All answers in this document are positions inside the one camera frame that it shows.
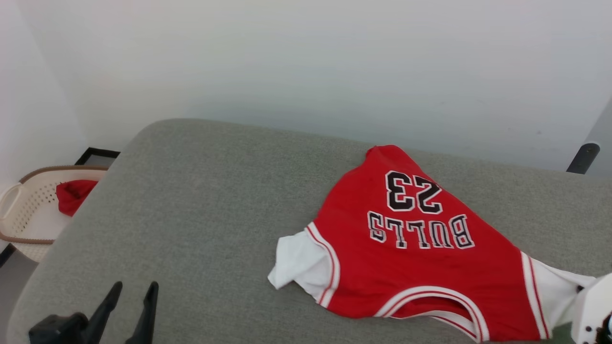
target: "laundry basket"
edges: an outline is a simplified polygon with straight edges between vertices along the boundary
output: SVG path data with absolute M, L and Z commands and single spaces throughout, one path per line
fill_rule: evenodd
M 59 212 L 57 185 L 85 179 L 99 181 L 102 166 L 56 166 L 36 170 L 0 195 L 0 239 L 40 262 L 71 217 Z

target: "gray fabric surface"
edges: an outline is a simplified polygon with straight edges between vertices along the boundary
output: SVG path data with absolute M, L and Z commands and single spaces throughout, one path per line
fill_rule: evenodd
M 49 314 L 91 316 L 124 289 L 102 343 L 122 343 L 153 280 L 154 343 L 471 343 L 429 319 L 341 318 L 266 276 L 280 236 L 311 221 L 366 143 L 179 119 L 144 129 L 112 165 L 27 284 L 10 344 Z M 612 270 L 612 183 L 570 173 L 406 150 L 422 169 L 554 267 Z M 555 343 L 571 343 L 569 328 Z

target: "bulls jersey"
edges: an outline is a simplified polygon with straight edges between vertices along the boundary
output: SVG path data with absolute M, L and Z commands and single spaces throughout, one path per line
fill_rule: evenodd
M 550 338 L 594 278 L 530 258 L 400 148 L 377 146 L 279 239 L 269 280 L 341 316 L 431 316 L 482 342 Z

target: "red jersey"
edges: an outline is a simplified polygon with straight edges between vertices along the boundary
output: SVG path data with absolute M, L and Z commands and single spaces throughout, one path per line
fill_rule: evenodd
M 351 318 L 432 316 L 477 342 L 551 335 L 554 321 L 546 319 L 534 263 L 548 267 L 521 252 L 396 146 L 371 148 L 365 162 L 334 186 L 306 233 L 327 256 L 326 263 L 317 263 L 326 267 L 311 276 L 328 278 L 319 291 L 309 290 L 316 282 L 301 283 L 306 277 L 294 280 L 331 312 Z M 277 256 L 281 246 L 279 241 Z

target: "white robot part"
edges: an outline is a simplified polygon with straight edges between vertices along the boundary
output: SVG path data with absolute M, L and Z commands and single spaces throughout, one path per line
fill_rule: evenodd
M 572 340 L 577 344 L 595 344 L 598 329 L 607 331 L 606 337 L 610 339 L 612 320 L 607 324 L 603 323 L 610 313 L 612 313 L 612 274 L 598 278 L 576 297 Z

